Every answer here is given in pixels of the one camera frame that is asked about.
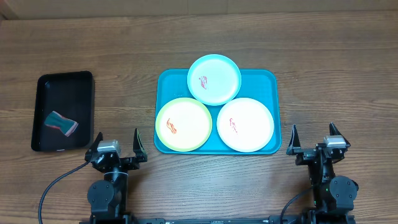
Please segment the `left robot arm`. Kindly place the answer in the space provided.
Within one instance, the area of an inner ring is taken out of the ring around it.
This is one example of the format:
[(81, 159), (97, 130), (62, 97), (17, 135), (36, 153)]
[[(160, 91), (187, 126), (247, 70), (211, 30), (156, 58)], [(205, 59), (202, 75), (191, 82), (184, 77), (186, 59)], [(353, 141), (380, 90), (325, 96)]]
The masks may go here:
[(103, 173), (103, 179), (88, 189), (87, 199), (91, 206), (90, 223), (137, 223), (137, 218), (126, 211), (128, 172), (138, 170), (140, 163), (147, 162), (147, 153), (141, 143), (140, 133), (134, 131), (133, 157), (121, 157), (119, 142), (105, 141), (99, 133), (85, 153), (85, 161)]

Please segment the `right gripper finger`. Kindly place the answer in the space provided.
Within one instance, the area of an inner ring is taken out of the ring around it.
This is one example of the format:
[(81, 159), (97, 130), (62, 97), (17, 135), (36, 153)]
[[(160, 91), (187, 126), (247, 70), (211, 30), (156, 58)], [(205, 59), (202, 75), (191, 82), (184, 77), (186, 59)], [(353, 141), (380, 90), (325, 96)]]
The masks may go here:
[(299, 135), (297, 132), (296, 125), (292, 126), (292, 134), (290, 137), (290, 142), (286, 150), (286, 154), (289, 156), (297, 155), (301, 150)]
[(328, 143), (333, 146), (341, 146), (349, 148), (351, 146), (350, 142), (339, 132), (337, 127), (333, 122), (329, 124), (329, 140)]

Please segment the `yellow green plate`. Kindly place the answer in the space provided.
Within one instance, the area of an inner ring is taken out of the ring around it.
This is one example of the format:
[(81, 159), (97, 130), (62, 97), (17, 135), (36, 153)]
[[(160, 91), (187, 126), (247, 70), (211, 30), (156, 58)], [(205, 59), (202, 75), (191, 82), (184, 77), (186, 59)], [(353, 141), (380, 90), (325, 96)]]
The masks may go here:
[(155, 132), (165, 147), (190, 152), (206, 143), (212, 125), (210, 111), (203, 103), (193, 98), (177, 98), (158, 112)]

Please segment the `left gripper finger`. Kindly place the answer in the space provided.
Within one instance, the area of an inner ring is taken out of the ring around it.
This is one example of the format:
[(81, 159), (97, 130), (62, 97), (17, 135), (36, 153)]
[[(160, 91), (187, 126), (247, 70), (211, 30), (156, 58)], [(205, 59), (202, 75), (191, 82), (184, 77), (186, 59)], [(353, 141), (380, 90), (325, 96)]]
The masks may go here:
[(144, 146), (141, 143), (140, 133), (136, 128), (134, 130), (134, 140), (132, 146), (133, 152), (135, 153), (136, 162), (147, 162), (147, 153)]
[(99, 132), (96, 139), (93, 141), (92, 145), (88, 148), (85, 153), (85, 161), (91, 162), (94, 156), (98, 153), (98, 145), (103, 140), (103, 133)]

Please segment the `green and pink sponge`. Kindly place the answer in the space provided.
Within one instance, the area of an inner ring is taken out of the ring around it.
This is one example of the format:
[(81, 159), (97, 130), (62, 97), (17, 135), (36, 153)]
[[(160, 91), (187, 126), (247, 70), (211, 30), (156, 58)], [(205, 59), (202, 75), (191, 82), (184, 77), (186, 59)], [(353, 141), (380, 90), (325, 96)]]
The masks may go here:
[(66, 137), (69, 137), (78, 127), (78, 123), (72, 119), (62, 116), (56, 111), (52, 111), (45, 119), (44, 125), (59, 129)]

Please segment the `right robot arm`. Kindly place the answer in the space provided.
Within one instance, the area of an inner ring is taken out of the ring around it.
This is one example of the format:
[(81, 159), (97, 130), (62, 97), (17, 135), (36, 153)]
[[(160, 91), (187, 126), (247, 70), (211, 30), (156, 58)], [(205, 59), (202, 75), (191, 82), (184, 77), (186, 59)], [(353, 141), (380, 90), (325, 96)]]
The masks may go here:
[(285, 212), (289, 205), (305, 194), (312, 192), (314, 207), (306, 208), (298, 219), (290, 223), (354, 223), (354, 216), (348, 215), (354, 209), (354, 200), (359, 185), (352, 179), (336, 175), (333, 165), (345, 158), (345, 152), (351, 146), (333, 123), (329, 124), (330, 134), (314, 148), (301, 148), (296, 125), (286, 151), (295, 156), (295, 164), (307, 166), (311, 187), (291, 199), (280, 214), (280, 222), (286, 219)]

